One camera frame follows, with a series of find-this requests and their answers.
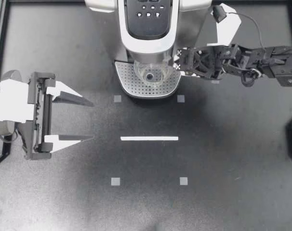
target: white tape line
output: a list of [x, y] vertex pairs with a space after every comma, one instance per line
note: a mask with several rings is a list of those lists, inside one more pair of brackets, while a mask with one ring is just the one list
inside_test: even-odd
[[121, 136], [122, 141], [177, 141], [178, 136]]

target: black table surface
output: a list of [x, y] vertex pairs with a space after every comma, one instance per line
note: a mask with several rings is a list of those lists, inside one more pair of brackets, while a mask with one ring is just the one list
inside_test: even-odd
[[[266, 46], [292, 45], [284, 4], [233, 6]], [[2, 72], [56, 73], [95, 107], [54, 105], [52, 134], [95, 139], [47, 161], [25, 160], [18, 139], [0, 164], [0, 231], [292, 231], [292, 88], [184, 77], [168, 99], [131, 99], [93, 20], [82, 4], [11, 7]], [[197, 45], [215, 36], [209, 17]], [[254, 25], [243, 18], [234, 41], [259, 46]], [[143, 135], [179, 141], [120, 141]]]

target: black wire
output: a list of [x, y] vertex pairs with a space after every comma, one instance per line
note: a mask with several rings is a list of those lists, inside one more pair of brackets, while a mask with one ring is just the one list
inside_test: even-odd
[[246, 18], [250, 19], [252, 22], [254, 22], [254, 24], [255, 24], [255, 26], [257, 28], [257, 32], [258, 32], [258, 36], [259, 36], [261, 47], [263, 48], [263, 50], [266, 53], [266, 49], [265, 49], [265, 46], [263, 45], [263, 41], [262, 41], [262, 33], [261, 33], [260, 27], [258, 26], [258, 23], [255, 21], [255, 19], [250, 17], [250, 16], [248, 16], [248, 15], [246, 15], [246, 14], [243, 14], [243, 13], [236, 13], [236, 12], [226, 12], [226, 13], [241, 15], [243, 17], [246, 17]]
[[19, 135], [17, 134], [17, 131], [15, 130], [14, 131], [14, 134], [15, 134], [15, 138], [14, 139], [12, 139], [12, 140], [6, 140], [5, 138], [3, 138], [1, 135], [0, 135], [0, 139], [1, 139], [1, 141], [3, 141], [4, 143], [13, 143], [18, 137], [19, 137]]

